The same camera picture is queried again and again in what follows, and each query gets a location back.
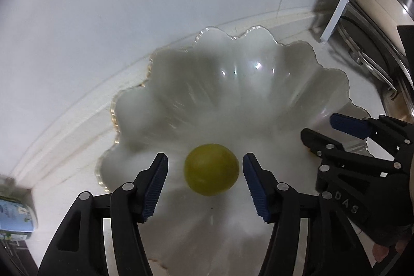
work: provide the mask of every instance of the silver screw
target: silver screw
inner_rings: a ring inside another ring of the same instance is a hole
[[[81,200],[86,200],[86,199],[88,199],[89,198],[89,192],[82,192],[80,195],[79,195],[79,199],[81,199]]]
[[[323,191],[323,192],[322,192],[322,198],[323,198],[323,199],[326,199],[326,200],[332,199],[332,194],[331,194],[331,192],[328,192],[328,191]]]
[[[280,182],[277,184],[277,189],[281,191],[287,191],[289,189],[289,185],[285,184],[284,182]]]
[[[122,189],[124,191],[130,191],[133,188],[134,188],[134,184],[131,182],[126,182],[124,185],[122,185]]]
[[[326,172],[326,171],[329,171],[329,169],[330,169],[330,166],[329,166],[329,165],[326,165],[326,164],[321,165],[321,166],[319,167],[319,171],[320,171],[320,172]]]

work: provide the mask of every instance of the white countertop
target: white countertop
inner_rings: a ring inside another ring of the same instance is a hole
[[[334,34],[326,44],[320,44],[315,40],[315,37],[319,37],[320,32],[321,29],[303,31],[280,40],[280,42],[285,44],[296,40],[309,42],[322,66],[338,68],[347,74],[350,88],[349,97],[355,105],[366,109],[373,118],[383,115],[384,109],[374,83],[367,77],[367,73],[350,59],[345,43],[339,39],[338,35]],[[90,191],[93,195],[104,193],[103,188],[97,183],[95,166],[99,156],[113,144],[115,131],[111,126],[109,108],[100,114],[101,117],[94,122],[97,126],[101,121],[99,127],[96,127],[99,132],[92,141],[83,144],[74,155],[61,161],[58,167],[48,172],[32,189],[39,226],[27,241],[27,245],[38,265],[57,227],[78,194],[85,190]],[[94,123],[88,126],[90,132],[94,130]],[[368,149],[376,157],[390,158],[384,150],[372,143],[368,143]],[[359,237],[372,261],[370,252],[372,241],[363,233],[359,234]],[[105,232],[105,239],[111,240],[108,229]],[[107,255],[109,275],[117,275],[113,252],[110,253],[110,248]]]

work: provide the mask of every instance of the scalloped rim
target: scalloped rim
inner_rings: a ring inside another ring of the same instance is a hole
[[[187,48],[185,48],[185,49],[182,49],[182,51],[185,51],[185,52],[187,52],[191,47],[193,47],[194,46],[194,44],[197,44],[197,42],[198,42],[198,40],[201,38],[201,36],[204,34],[204,33],[206,33],[207,31],[209,31],[210,29],[218,29],[219,31],[222,31],[224,34],[226,34],[231,40],[236,40],[236,39],[240,39],[240,38],[243,38],[243,37],[245,37],[245,36],[247,36],[247,34],[248,33],[250,33],[251,31],[253,31],[253,30],[255,30],[255,29],[264,29],[264,30],[266,30],[267,32],[268,32],[268,34],[273,38],[273,41],[277,44],[277,45],[281,45],[281,46],[289,46],[289,45],[291,45],[291,44],[295,44],[295,43],[297,43],[297,42],[304,42],[304,41],[302,41],[302,40],[298,40],[298,41],[294,41],[294,42],[292,42],[292,43],[290,43],[290,44],[288,44],[288,45],[285,45],[285,44],[282,44],[282,43],[280,43],[280,42],[277,42],[276,40],[275,40],[275,37],[273,36],[273,34],[272,33],[270,33],[270,31],[267,29],[267,28],[265,28],[265,27],[263,27],[263,26],[260,26],[260,25],[257,25],[257,26],[252,26],[251,28],[249,28],[249,29],[247,29],[244,33],[242,33],[241,35],[238,35],[238,36],[232,36],[232,35],[228,35],[226,32],[224,32],[222,29],[220,29],[220,28],[218,28],[218,27],[216,27],[216,26],[208,26],[208,27],[206,27],[205,29],[203,29],[203,30],[201,30],[197,35],[196,35],[196,37],[195,37],[195,39],[194,39],[194,42],[193,42],[193,45],[192,46],[189,46],[189,47],[187,47]],[[111,150],[113,150],[118,144],[119,144],[119,139],[120,139],[120,136],[121,136],[121,130],[120,130],[120,128],[119,128],[119,124],[118,124],[118,121],[117,121],[117,118],[116,118],[116,114],[115,114],[115,106],[116,106],[116,101],[118,100],[118,98],[122,95],[122,94],[124,94],[125,92],[127,92],[127,91],[129,91],[129,90],[131,90],[131,89],[135,89],[135,88],[139,88],[139,87],[145,87],[145,84],[146,84],[146,82],[150,79],[150,76],[151,76],[151,69],[152,69],[152,64],[153,64],[153,62],[154,62],[154,56],[157,54],[157,53],[159,53],[159,52],[162,52],[162,51],[164,51],[164,50],[166,50],[166,49],[168,49],[168,45],[167,46],[164,46],[164,47],[161,47],[161,48],[158,48],[158,49],[156,49],[155,51],[153,51],[151,54],[150,54],[150,60],[149,60],[149,62],[148,62],[148,67],[147,67],[147,72],[146,72],[146,78],[141,82],[141,83],[139,83],[139,84],[137,84],[136,86],[132,86],[132,87],[128,87],[128,88],[125,88],[125,89],[121,89],[119,92],[117,92],[116,94],[115,94],[115,96],[112,98],[112,100],[111,100],[111,103],[110,103],[110,115],[111,115],[111,120],[112,120],[112,124],[113,124],[113,127],[114,127],[114,129],[115,129],[115,131],[116,131],[116,136],[115,136],[115,140],[114,140],[114,144],[108,149],[108,150],[106,150],[99,158],[98,158],[98,160],[97,160],[97,164],[96,164],[96,166],[95,166],[95,176],[96,176],[96,178],[97,178],[97,180],[98,180],[98,184],[100,185],[100,186],[102,186],[103,187],[103,189],[105,190],[105,192],[111,192],[111,190],[103,183],[103,181],[102,181],[102,176],[101,176],[101,167],[102,167],[102,161],[103,161],[103,159],[106,157],[106,154],[108,153],[108,152],[110,152]],[[317,59],[316,59],[316,54],[314,55],[315,56],[315,60],[316,60],[316,63],[320,66],[320,67],[322,67],[323,69],[335,69],[335,70],[337,70],[337,71],[340,71],[340,72],[342,72],[345,76],[346,76],[346,78],[347,78],[347,80],[348,80],[348,84],[349,84],[349,79],[348,79],[348,76],[347,76],[347,74],[343,71],[343,70],[341,70],[341,69],[338,69],[338,68],[325,68],[324,66],[322,66],[318,61],[317,61]],[[365,111],[365,113],[367,113],[367,115],[370,117],[371,115],[368,113],[368,111],[366,111],[363,107],[360,107],[360,106],[358,106],[358,105],[355,105],[355,104],[353,104],[353,101],[351,100],[351,98],[349,97],[349,90],[348,90],[348,99],[349,99],[349,101],[352,103],[352,105],[353,106],[355,106],[356,108],[359,108],[359,109],[361,109],[361,110],[363,110],[363,111]],[[365,148],[366,148],[366,150],[368,151],[368,145],[367,145],[367,143],[366,143],[366,140],[365,140]]]

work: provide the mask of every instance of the bowl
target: bowl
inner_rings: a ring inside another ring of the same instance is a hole
[[[283,45],[259,26],[240,37],[208,27],[188,48],[155,51],[147,79],[120,92],[111,112],[117,139],[97,166],[106,190],[133,181],[158,152],[168,156],[157,208],[139,230],[147,257],[171,276],[257,275],[272,232],[257,215],[243,174],[214,197],[187,186],[184,160],[195,147],[221,144],[240,163],[253,152],[279,182],[313,195],[320,160],[302,144],[303,128],[369,155],[365,140],[329,123],[332,113],[369,117],[349,99],[346,74],[319,65],[307,42]],[[297,274],[305,251],[301,230]]]

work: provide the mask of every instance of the green fruit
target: green fruit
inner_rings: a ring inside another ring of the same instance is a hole
[[[239,161],[220,144],[200,145],[188,154],[184,176],[193,191],[205,196],[217,195],[236,182]]]

